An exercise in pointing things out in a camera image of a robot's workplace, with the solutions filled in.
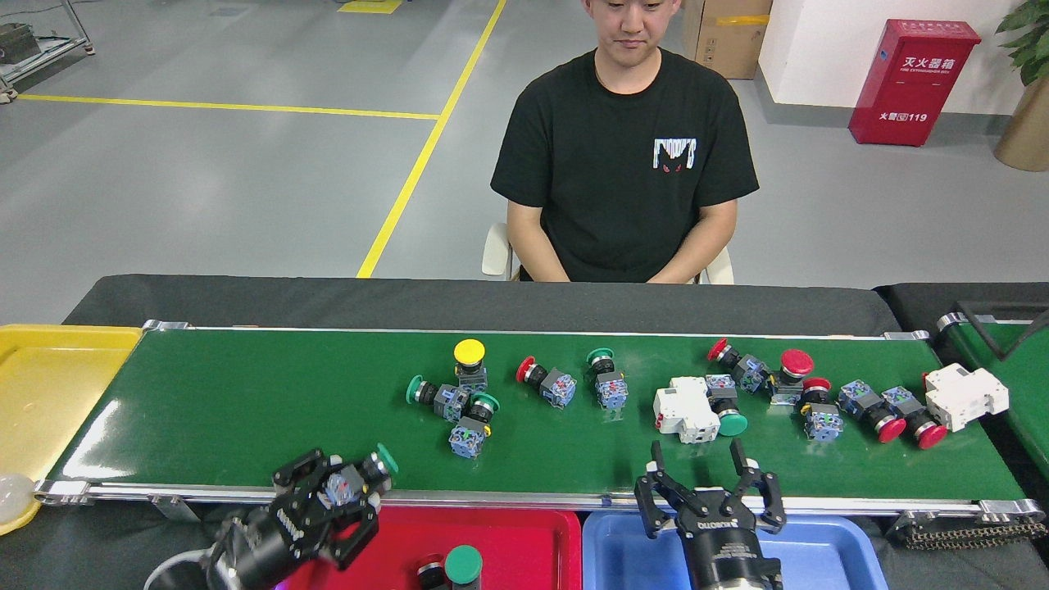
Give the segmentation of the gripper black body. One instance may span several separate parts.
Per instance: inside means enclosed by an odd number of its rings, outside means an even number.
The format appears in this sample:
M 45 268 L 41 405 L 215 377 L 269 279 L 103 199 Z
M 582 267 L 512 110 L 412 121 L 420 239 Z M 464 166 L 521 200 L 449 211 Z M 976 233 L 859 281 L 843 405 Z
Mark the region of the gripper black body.
M 319 496 L 279 497 L 235 520 L 224 539 L 224 587 L 270 589 L 308 561 L 328 560 L 329 526 Z
M 783 589 L 782 563 L 763 554 L 758 519 L 726 490 L 679 504 L 679 538 L 693 589 Z

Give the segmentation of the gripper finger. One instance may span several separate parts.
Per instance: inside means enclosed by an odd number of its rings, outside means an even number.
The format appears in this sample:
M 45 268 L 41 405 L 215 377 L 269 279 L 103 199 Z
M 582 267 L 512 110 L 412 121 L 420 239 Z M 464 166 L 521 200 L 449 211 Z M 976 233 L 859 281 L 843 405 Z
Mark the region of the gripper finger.
M 338 504 L 326 492 L 318 492 L 321 504 L 321 542 L 317 557 L 337 569 L 347 569 L 379 531 L 381 493 L 371 492 Z
M 738 484 L 732 490 L 732 512 L 738 518 L 738 523 L 749 528 L 761 528 L 768 533 L 780 533 L 786 525 L 786 515 L 779 476 L 761 470 L 756 460 L 746 456 L 741 439 L 732 441 L 732 461 L 738 475 Z M 742 498 L 752 487 L 763 497 L 764 511 L 758 517 L 750 513 L 749 520 L 746 520 L 742 513 L 749 511 L 742 503 Z
M 679 538 L 694 538 L 695 492 L 666 473 L 659 441 L 652 441 L 651 455 L 651 460 L 646 463 L 646 473 L 641 475 L 634 482 L 634 497 L 636 497 L 646 538 L 656 540 L 661 531 L 666 530 L 667 524 L 670 522 L 675 523 Z M 656 494 L 667 500 L 670 507 L 675 509 L 675 518 L 671 518 L 670 513 L 656 508 L 656 502 L 652 500 Z
M 281 466 L 273 475 L 275 499 L 300 494 L 318 502 L 349 502 L 347 467 L 339 455 L 326 455 L 319 448 L 303 454 Z

